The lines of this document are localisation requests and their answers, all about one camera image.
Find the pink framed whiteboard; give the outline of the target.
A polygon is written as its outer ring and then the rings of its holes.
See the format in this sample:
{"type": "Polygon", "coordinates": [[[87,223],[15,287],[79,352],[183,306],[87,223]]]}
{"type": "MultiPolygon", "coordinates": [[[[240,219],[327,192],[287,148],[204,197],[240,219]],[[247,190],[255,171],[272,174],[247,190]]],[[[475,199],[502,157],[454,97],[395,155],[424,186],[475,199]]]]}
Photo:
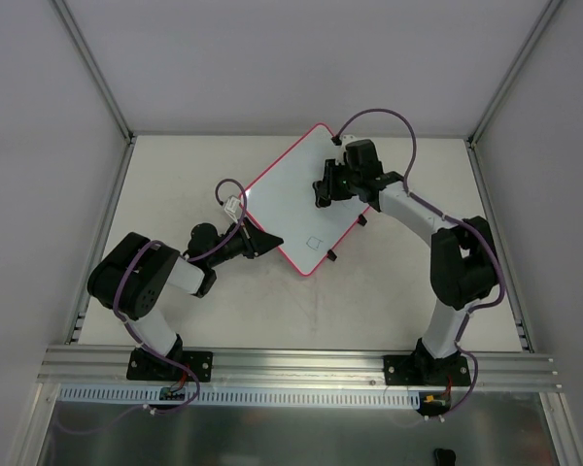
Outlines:
{"type": "Polygon", "coordinates": [[[341,154],[331,138],[325,124],[315,124],[246,189],[248,216],[283,240],[281,254],[303,277],[315,272],[369,210],[356,198],[316,207],[313,182],[323,178],[325,162],[341,154]]]}

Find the black whiteboard eraser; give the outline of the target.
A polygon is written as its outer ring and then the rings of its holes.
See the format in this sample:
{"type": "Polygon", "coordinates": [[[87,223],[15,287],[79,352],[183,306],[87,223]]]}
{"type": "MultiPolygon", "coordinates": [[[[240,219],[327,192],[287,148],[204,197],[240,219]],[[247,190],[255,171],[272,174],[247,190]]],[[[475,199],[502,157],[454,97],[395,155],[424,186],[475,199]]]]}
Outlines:
{"type": "Polygon", "coordinates": [[[312,184],[315,193],[315,205],[318,209],[327,208],[331,205],[331,198],[328,186],[323,181],[315,181],[312,184]]]}

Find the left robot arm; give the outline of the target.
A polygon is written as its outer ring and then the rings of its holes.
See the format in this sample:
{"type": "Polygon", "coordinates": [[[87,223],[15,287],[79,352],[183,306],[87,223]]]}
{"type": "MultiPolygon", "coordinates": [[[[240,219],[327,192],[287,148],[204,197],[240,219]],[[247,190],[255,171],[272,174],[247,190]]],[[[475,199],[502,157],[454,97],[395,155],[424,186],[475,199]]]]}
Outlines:
{"type": "Polygon", "coordinates": [[[211,223],[190,232],[188,249],[179,252],[131,232],[91,272],[86,290],[134,333],[127,377],[133,381],[177,381],[193,368],[196,356],[183,349],[179,334],[155,305],[167,286],[203,297],[214,285],[215,268],[237,256],[258,258],[284,240],[245,220],[223,234],[211,223]]]}

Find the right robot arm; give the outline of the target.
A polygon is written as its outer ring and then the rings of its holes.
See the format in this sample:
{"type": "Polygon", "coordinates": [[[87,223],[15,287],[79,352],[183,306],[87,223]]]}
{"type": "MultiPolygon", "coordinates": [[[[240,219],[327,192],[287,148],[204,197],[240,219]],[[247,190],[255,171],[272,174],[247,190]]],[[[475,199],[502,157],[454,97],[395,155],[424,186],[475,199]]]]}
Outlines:
{"type": "Polygon", "coordinates": [[[405,176],[384,170],[370,140],[346,145],[341,161],[326,160],[313,189],[319,208],[358,198],[401,222],[429,246],[435,306],[427,331],[394,370],[425,384],[439,383],[457,365],[457,341],[470,314],[489,307],[486,299],[494,288],[504,288],[489,222],[481,216],[449,216],[412,192],[405,176]]]}

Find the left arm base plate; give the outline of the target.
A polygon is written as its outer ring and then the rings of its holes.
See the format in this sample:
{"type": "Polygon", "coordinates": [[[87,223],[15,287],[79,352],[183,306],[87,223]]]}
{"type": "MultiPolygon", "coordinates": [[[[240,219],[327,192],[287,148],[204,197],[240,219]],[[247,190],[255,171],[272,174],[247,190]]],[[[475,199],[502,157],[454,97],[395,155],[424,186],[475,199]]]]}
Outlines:
{"type": "MultiPolygon", "coordinates": [[[[181,350],[178,363],[188,367],[201,383],[211,380],[214,354],[210,351],[181,350]]],[[[135,349],[131,352],[126,378],[138,382],[177,382],[186,372],[150,353],[135,349]]]]}

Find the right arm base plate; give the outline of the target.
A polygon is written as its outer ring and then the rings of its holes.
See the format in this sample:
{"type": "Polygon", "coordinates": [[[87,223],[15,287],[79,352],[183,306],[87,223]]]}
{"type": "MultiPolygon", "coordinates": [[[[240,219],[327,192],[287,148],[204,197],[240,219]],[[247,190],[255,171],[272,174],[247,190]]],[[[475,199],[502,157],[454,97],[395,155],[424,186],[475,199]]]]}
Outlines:
{"type": "Polygon", "coordinates": [[[456,353],[445,359],[423,359],[412,353],[387,354],[382,357],[387,386],[446,386],[467,387],[471,384],[466,358],[456,353]]]}

